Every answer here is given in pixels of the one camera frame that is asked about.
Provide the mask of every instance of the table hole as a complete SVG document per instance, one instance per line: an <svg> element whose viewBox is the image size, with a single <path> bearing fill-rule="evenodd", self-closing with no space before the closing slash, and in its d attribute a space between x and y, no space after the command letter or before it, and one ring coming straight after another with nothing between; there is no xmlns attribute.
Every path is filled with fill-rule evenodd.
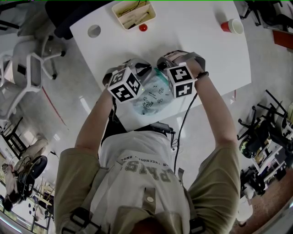
<svg viewBox="0 0 293 234"><path fill-rule="evenodd" d="M91 38L96 38L101 33L101 27L99 25L92 25L89 27L87 34Z"/></svg>

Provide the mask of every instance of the person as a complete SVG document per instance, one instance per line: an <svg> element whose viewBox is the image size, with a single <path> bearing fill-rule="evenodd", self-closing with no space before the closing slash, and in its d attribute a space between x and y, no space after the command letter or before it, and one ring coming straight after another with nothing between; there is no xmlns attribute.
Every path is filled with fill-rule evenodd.
<svg viewBox="0 0 293 234"><path fill-rule="evenodd" d="M29 162L42 155L48 145L47 139L41 135L38 135L37 138L37 141L33 145L29 146L23 153L21 159L16 163L14 168L12 165L8 164L2 165L2 170L5 172L6 186L6 196L2 201L2 205L7 211L11 211L13 204L16 204L21 200L21 195L18 191L19 173L25 170L25 167Z"/></svg>
<svg viewBox="0 0 293 234"><path fill-rule="evenodd" d="M187 65L194 77L203 72L194 59ZM206 111L215 149L200 165L189 190L171 170L170 141L161 133L131 131L108 136L98 159L113 105L111 94L104 90L75 147L61 153L54 197L56 233L83 229L72 222L75 216L85 217L87 223L90 219L92 225L82 230L86 234L229 233L240 196L236 130L207 75L195 82L195 89Z"/></svg>

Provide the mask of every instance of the forearm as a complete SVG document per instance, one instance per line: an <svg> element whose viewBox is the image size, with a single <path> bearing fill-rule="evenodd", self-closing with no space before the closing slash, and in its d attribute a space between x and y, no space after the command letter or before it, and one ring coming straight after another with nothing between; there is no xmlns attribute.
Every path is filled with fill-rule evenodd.
<svg viewBox="0 0 293 234"><path fill-rule="evenodd" d="M94 154L98 154L112 105L112 95L105 89L77 136L76 148L87 149Z"/></svg>
<svg viewBox="0 0 293 234"><path fill-rule="evenodd" d="M216 145L237 142L232 116L208 76L195 82L195 89L206 111Z"/></svg>

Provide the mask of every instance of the brown floor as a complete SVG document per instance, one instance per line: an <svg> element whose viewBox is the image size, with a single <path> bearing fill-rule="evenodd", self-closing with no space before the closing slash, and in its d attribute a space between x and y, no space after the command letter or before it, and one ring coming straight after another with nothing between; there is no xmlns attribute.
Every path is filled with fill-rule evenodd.
<svg viewBox="0 0 293 234"><path fill-rule="evenodd" d="M293 196L293 170L281 181L273 181L263 196L252 198L253 215L247 220L244 227L239 227L236 221L230 234L251 234L266 224Z"/></svg>

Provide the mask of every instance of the wristband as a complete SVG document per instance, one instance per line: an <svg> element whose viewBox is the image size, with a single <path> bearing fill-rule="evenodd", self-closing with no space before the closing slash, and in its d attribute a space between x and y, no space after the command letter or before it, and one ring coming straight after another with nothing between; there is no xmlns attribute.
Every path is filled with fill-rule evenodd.
<svg viewBox="0 0 293 234"><path fill-rule="evenodd" d="M205 75L209 75L209 72L208 71L205 71L205 72L200 72L199 74L198 74L198 76L196 77L196 79L200 79L200 78L202 78L202 77L204 77Z"/></svg>

